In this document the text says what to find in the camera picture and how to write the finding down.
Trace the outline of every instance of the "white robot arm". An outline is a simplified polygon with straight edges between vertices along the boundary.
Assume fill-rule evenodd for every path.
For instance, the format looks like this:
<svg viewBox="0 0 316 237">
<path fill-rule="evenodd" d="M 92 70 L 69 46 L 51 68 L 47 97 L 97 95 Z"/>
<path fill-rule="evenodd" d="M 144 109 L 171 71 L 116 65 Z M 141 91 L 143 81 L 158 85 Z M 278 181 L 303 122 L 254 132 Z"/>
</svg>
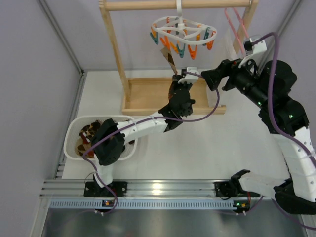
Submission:
<svg viewBox="0 0 316 237">
<path fill-rule="evenodd" d="M 238 197 L 253 192 L 274 199 L 288 213 L 316 214 L 316 161 L 310 139 L 309 121 L 303 106 L 288 96 L 297 76 L 288 64 L 277 61 L 272 105 L 274 119 L 277 127 L 281 129 L 278 132 L 269 118 L 268 84 L 271 66 L 270 61 L 259 74 L 252 59 L 246 62 L 242 59 L 227 59 L 222 61 L 218 68 L 204 71 L 201 75 L 212 91 L 218 89 L 222 78 L 229 77 L 223 90 L 236 88 L 260 108 L 259 117 L 278 142 L 291 177 L 287 180 L 274 179 L 242 170 L 233 175 L 230 181 L 215 184 L 216 195 Z M 198 73 L 195 68 L 187 68 L 186 71 Z M 189 90 L 197 79 L 198 77 L 188 75 L 185 71 L 182 71 L 181 75 L 174 75 L 169 91 L 169 103 L 145 118 L 145 122 L 144 118 L 117 123 L 108 119 L 101 125 L 91 141 L 93 146 L 117 131 L 110 139 L 94 148 L 98 160 L 97 173 L 103 183 L 112 183 L 113 163 L 118 160 L 127 142 L 152 133 L 173 130 L 182 122 L 164 119 L 165 117 L 180 119 L 193 112 L 192 104 L 195 101 L 190 98 Z M 98 188 L 104 189 L 99 179 L 94 178 L 94 182 Z"/>
<path fill-rule="evenodd" d="M 236 88 L 260 108 L 259 117 L 278 142 L 291 177 L 274 179 L 242 170 L 224 185 L 217 184 L 218 196 L 236 197 L 254 192 L 276 200 L 288 213 L 316 214 L 316 162 L 309 121 L 303 106 L 288 96 L 297 77 L 288 64 L 277 61 L 272 102 L 277 126 L 286 133 L 285 137 L 276 131 L 269 117 L 268 84 L 272 62 L 258 74 L 253 60 L 239 68 L 240 61 L 224 60 L 218 68 L 201 74 L 212 91 L 217 89 L 222 78 L 229 76 L 223 90 Z"/>
<path fill-rule="evenodd" d="M 187 67 L 185 72 L 198 74 L 197 68 L 194 67 Z M 168 95 L 169 103 L 159 111 L 150 116 L 125 122 L 114 122 L 112 119 L 108 119 L 101 125 L 91 141 L 92 145 L 112 132 L 121 130 L 94 149 L 97 172 L 106 185 L 113 181 L 113 165 L 118 160 L 125 144 L 146 135 L 173 130 L 182 124 L 180 121 L 166 120 L 163 117 L 181 119 L 181 117 L 192 114 L 192 104 L 195 103 L 195 100 L 190 98 L 189 90 L 197 80 L 197 76 L 189 74 L 174 75 Z M 94 178 L 94 180 L 100 188 L 104 187 L 98 178 Z"/>
</svg>

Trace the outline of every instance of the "orange clothespin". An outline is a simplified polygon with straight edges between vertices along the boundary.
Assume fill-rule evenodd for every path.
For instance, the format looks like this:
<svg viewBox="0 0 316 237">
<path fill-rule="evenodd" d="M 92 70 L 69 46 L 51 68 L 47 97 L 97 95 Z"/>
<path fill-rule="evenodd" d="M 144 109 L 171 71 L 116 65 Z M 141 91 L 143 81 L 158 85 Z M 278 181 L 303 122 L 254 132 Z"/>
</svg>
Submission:
<svg viewBox="0 0 316 237">
<path fill-rule="evenodd" d="M 191 58 L 193 60 L 195 60 L 195 58 L 196 58 L 197 50 L 198 50 L 198 46 L 197 45 L 196 45 L 194 51 L 191 49 L 191 46 L 188 45 L 188 51 L 189 51 L 189 54 L 190 54 L 190 56 L 191 56 Z"/>
<path fill-rule="evenodd" d="M 214 44 L 214 39 L 213 39 L 211 42 L 209 42 L 209 43 L 206 44 L 206 45 L 207 45 L 207 49 L 208 49 L 208 50 L 211 50 L 211 49 L 213 48 L 213 44 Z"/>
<path fill-rule="evenodd" d="M 186 33 L 186 35 L 188 34 L 187 29 L 183 29 L 183 31 L 184 31 L 184 33 Z"/>
<path fill-rule="evenodd" d="M 172 49 L 173 49 L 177 54 L 179 53 L 177 47 L 174 46 L 172 42 L 170 42 L 170 46 L 172 47 Z"/>
<path fill-rule="evenodd" d="M 170 19 L 169 19 L 169 17 L 167 17 L 167 23 L 169 23 L 170 22 Z M 167 30 L 167 33 L 170 33 L 171 32 L 171 30 Z"/>
<path fill-rule="evenodd" d="M 201 38 L 201 33 L 196 36 L 196 41 L 199 41 L 200 38 Z M 196 46 L 195 46 L 195 49 L 194 49 L 194 51 L 193 51 L 193 50 L 191 49 L 191 46 L 188 45 L 188 51 L 189 51 L 189 54 L 190 54 L 191 58 L 192 58 L 193 60 L 195 60 L 196 55 L 197 55 L 197 51 L 198 51 L 198 46 L 196 45 Z"/>
<path fill-rule="evenodd" d="M 167 47 L 167 49 L 170 50 L 170 44 L 167 36 L 164 36 L 164 40 L 162 37 L 160 37 L 160 41 L 163 46 Z"/>
<path fill-rule="evenodd" d="M 151 28 L 152 28 L 152 31 L 150 32 L 150 37 L 153 39 L 155 44 L 159 44 L 158 33 L 157 33 L 157 31 L 153 30 L 153 27 L 151 27 Z"/>
</svg>

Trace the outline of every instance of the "gray wall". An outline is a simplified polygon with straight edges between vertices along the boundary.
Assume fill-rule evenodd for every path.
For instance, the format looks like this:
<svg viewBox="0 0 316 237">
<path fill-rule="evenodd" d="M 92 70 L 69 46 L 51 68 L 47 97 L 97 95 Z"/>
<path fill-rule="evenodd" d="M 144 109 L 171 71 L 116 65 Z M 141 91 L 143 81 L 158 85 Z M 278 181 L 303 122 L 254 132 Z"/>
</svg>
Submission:
<svg viewBox="0 0 316 237">
<path fill-rule="evenodd" d="M 310 120 L 312 141 L 316 144 L 316 1 L 304 0 L 283 33 L 279 60 L 287 62 L 298 79 L 290 96 L 304 106 Z"/>
<path fill-rule="evenodd" d="M 0 230 L 25 237 L 79 74 L 36 0 L 0 3 Z"/>
<path fill-rule="evenodd" d="M 116 69 L 110 41 L 100 14 L 98 0 L 46 0 L 56 16 L 67 40 L 84 69 Z M 276 30 L 293 0 L 259 0 L 256 13 L 249 28 L 251 35 Z M 126 68 L 169 68 L 162 57 L 161 43 L 155 45 L 149 36 L 150 26 L 156 19 L 176 15 L 176 10 L 118 11 L 111 12 L 113 25 L 123 63 Z M 216 42 L 229 28 L 222 8 L 184 9 L 185 18 L 217 28 Z M 231 12 L 235 26 L 238 20 Z M 195 60 L 186 53 L 184 59 L 175 55 L 178 67 L 196 65 L 209 68 L 212 51 L 199 49 Z"/>
</svg>

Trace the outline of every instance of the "white floor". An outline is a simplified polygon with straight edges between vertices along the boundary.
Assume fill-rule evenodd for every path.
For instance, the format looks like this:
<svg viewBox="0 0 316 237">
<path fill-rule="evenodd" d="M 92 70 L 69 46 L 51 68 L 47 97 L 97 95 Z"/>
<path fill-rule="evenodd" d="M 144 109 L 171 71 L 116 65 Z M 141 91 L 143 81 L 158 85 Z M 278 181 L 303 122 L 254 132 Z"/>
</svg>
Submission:
<svg viewBox="0 0 316 237">
<path fill-rule="evenodd" d="M 170 70 L 126 73 L 127 77 L 172 75 Z M 119 115 L 122 95 L 117 71 L 89 72 L 78 117 Z M 241 169 L 288 178 L 282 153 L 258 117 L 259 108 L 236 89 L 221 96 L 221 104 L 227 105 L 225 115 L 141 138 L 133 157 L 115 163 L 114 179 L 226 179 Z M 84 179 L 92 171 L 84 160 L 67 159 L 63 179 Z"/>
</svg>

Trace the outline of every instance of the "white basket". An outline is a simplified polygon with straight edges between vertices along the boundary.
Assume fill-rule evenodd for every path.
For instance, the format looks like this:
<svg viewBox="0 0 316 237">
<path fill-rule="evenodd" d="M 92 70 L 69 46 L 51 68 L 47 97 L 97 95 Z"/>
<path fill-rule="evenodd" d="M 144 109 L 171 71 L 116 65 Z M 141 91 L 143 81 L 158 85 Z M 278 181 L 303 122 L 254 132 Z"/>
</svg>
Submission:
<svg viewBox="0 0 316 237">
<path fill-rule="evenodd" d="M 83 129 L 84 126 L 89 125 L 96 120 L 104 122 L 107 119 L 113 119 L 117 122 L 123 122 L 127 120 L 133 120 L 134 118 L 125 115 L 114 115 L 114 116 L 81 116 L 76 118 L 69 125 L 65 143 L 64 143 L 64 153 L 66 157 L 73 160 L 83 160 L 81 156 L 77 155 L 75 152 L 77 140 L 80 138 L 79 133 Z M 126 144 L 124 152 L 120 155 L 118 160 L 126 160 L 130 158 L 135 150 L 137 145 L 137 139 L 134 144 Z"/>
</svg>

